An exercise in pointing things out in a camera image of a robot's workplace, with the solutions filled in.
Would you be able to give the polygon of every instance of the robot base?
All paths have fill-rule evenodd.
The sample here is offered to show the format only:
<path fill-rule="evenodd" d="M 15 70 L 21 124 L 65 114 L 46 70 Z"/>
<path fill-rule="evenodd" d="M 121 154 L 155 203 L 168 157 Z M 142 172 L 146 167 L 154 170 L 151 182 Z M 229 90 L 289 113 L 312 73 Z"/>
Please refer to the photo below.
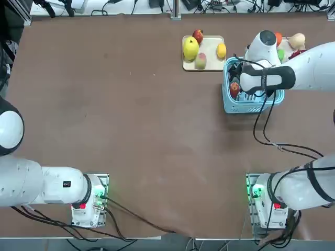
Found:
<path fill-rule="evenodd" d="M 86 204 L 81 204 L 75 209 L 71 206 L 72 225 L 82 227 L 101 227 L 106 225 L 107 201 L 100 196 L 108 196 L 109 174 L 90 174 L 87 176 L 91 180 L 92 190 L 90 198 Z"/>
<path fill-rule="evenodd" d="M 247 174 L 249 211 L 254 238 L 264 234 L 271 209 L 271 199 L 267 193 L 267 180 L 270 174 Z M 275 208 L 273 205 L 269 229 L 283 229 L 288 214 L 288 207 Z"/>

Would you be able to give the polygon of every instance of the red apple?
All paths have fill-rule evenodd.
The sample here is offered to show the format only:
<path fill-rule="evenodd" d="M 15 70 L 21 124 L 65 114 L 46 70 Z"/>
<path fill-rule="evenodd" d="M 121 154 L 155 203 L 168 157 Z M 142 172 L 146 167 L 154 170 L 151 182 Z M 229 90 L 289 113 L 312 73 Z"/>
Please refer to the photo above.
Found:
<path fill-rule="evenodd" d="M 238 95 L 239 91 L 240 91 L 240 86 L 239 86 L 239 84 L 236 83 L 236 82 L 232 82 L 232 83 L 230 84 L 230 95 L 231 95 L 231 97 L 232 97 L 233 99 L 236 99 L 236 98 L 237 98 L 237 95 Z"/>
<path fill-rule="evenodd" d="M 201 41 L 204 38 L 203 31 L 202 30 L 195 30 L 192 34 L 192 37 L 194 37 L 198 41 L 198 44 L 200 44 Z"/>

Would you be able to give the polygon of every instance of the yellow apple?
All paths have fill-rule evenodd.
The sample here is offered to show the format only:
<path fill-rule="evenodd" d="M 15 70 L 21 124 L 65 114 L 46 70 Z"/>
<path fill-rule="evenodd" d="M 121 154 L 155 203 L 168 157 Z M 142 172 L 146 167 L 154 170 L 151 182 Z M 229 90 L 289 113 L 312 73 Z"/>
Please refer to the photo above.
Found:
<path fill-rule="evenodd" d="M 188 37 L 183 44 L 184 57 L 187 60 L 193 60 L 198 55 L 199 44 L 194 37 Z"/>

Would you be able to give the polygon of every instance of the floor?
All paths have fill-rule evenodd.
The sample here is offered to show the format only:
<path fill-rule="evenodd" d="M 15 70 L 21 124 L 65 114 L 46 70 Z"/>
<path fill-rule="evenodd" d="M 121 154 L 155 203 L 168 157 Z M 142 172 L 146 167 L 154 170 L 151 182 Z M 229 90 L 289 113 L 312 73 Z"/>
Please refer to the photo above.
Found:
<path fill-rule="evenodd" d="M 168 234 L 163 236 L 161 240 L 138 240 L 136 243 L 124 249 L 125 251 L 184 251 L 189 238 L 176 234 Z M 96 243 L 87 243 L 84 241 L 71 241 L 80 250 L 86 251 L 92 247 L 104 247 L 108 251 L 117 250 L 126 244 L 123 241 L 116 239 L 99 240 Z M 199 248 L 201 241 L 197 241 L 196 245 Z M 220 247 L 224 244 L 223 241 L 205 241 L 200 251 L 219 251 Z M 335 242 L 318 242 L 318 241 L 292 241 L 284 250 L 285 251 L 312 251 L 312 250 L 334 250 Z M 70 244 L 64 239 L 1 239 L 1 251 L 75 251 Z M 252 241 L 231 241 L 228 244 L 228 250 L 247 250 L 257 251 L 257 246 Z M 266 247 L 264 251 L 275 250 L 273 247 Z"/>

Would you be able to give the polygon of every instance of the lemon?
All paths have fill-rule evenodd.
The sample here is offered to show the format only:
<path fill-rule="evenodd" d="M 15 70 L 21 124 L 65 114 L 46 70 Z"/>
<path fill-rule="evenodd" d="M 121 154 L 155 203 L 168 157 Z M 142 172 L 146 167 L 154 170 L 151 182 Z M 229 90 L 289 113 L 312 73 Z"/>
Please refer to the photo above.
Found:
<path fill-rule="evenodd" d="M 220 59 L 223 59 L 227 54 L 227 48 L 224 43 L 218 44 L 218 47 L 216 48 L 216 54 Z"/>

